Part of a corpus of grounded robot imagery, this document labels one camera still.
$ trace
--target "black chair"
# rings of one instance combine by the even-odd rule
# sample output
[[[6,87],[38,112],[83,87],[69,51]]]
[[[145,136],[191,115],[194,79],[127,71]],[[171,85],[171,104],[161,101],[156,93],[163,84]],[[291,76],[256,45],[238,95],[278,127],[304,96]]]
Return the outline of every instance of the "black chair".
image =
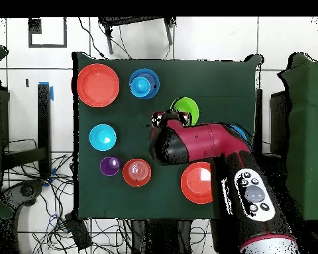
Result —
[[[175,24],[175,17],[99,17],[99,22],[103,25],[107,37],[107,44],[109,46],[109,53],[113,54],[111,35],[112,35],[112,26],[130,24],[135,22],[142,21],[151,21],[154,19],[164,19],[164,24],[166,27],[167,38],[170,45],[173,44],[172,36],[170,32],[170,27]]]

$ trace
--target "red bowl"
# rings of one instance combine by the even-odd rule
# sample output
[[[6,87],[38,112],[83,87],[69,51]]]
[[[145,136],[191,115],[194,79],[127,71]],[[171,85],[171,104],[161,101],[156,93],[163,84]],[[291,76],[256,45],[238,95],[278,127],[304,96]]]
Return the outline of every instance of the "red bowl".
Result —
[[[143,159],[131,159],[124,165],[123,177],[132,187],[144,186],[151,178],[151,167]]]
[[[212,202],[211,164],[200,161],[189,165],[180,181],[182,192],[196,204]]]
[[[77,80],[79,98],[92,107],[111,104],[119,92],[117,74],[107,65],[91,64],[83,68]]]

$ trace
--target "white button panel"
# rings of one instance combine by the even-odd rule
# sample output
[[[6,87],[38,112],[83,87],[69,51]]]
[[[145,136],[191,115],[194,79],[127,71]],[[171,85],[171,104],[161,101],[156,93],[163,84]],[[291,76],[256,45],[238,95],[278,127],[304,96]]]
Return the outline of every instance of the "white button panel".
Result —
[[[235,187],[237,189],[237,194],[240,199],[240,203],[242,206],[242,210],[246,217],[255,220],[255,221],[268,221],[271,220],[275,215],[276,211],[272,204],[270,197],[266,191],[264,183],[262,182],[262,178],[260,175],[252,170],[252,169],[241,169],[235,175]],[[255,187],[259,187],[264,192],[264,200],[259,202],[254,202],[254,200],[247,200],[245,196],[241,196],[240,194],[245,194],[245,190],[247,186],[252,186],[254,184]],[[248,211],[245,210],[244,204],[249,204]]]

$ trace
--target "purple cup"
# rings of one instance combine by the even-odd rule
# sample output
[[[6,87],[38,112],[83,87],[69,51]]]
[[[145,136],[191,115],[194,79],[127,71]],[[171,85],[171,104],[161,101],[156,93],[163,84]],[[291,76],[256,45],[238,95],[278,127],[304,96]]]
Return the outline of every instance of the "purple cup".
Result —
[[[117,157],[105,157],[100,163],[100,170],[106,176],[116,175],[119,167],[120,161]]]

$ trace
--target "green bowl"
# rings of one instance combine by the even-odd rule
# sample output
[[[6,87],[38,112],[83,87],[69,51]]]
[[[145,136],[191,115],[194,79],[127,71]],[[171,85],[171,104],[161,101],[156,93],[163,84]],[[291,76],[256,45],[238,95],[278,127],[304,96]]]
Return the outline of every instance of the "green bowl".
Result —
[[[191,115],[191,125],[197,124],[199,118],[199,108],[197,103],[189,97],[180,97],[175,99],[171,104],[171,109],[176,109],[179,112],[186,112]]]

